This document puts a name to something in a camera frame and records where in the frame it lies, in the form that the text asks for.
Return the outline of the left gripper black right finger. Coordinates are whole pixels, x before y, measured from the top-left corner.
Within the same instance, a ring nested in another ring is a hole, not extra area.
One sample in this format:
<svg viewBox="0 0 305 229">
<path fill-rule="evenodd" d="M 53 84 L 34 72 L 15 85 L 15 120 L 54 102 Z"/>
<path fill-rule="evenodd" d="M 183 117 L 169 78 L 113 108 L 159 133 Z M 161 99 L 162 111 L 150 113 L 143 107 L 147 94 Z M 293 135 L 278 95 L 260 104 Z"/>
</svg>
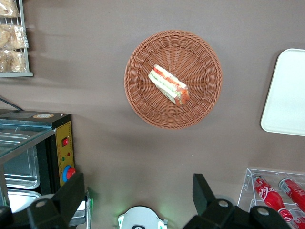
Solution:
<svg viewBox="0 0 305 229">
<path fill-rule="evenodd" d="M 248 229 L 249 215 L 229 200 L 216 198 L 203 174 L 193 175 L 193 203 L 197 214 L 185 229 Z"/>
</svg>

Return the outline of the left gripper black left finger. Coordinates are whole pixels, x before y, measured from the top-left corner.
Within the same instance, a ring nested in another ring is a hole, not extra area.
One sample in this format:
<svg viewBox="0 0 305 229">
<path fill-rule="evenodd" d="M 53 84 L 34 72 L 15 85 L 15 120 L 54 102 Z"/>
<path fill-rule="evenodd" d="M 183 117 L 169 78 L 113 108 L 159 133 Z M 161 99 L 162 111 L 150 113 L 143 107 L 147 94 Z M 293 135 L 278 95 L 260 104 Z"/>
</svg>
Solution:
<svg viewBox="0 0 305 229">
<path fill-rule="evenodd" d="M 75 173 L 51 198 L 40 198 L 27 208 L 30 228 L 67 229 L 84 196 L 84 175 Z"/>
</svg>

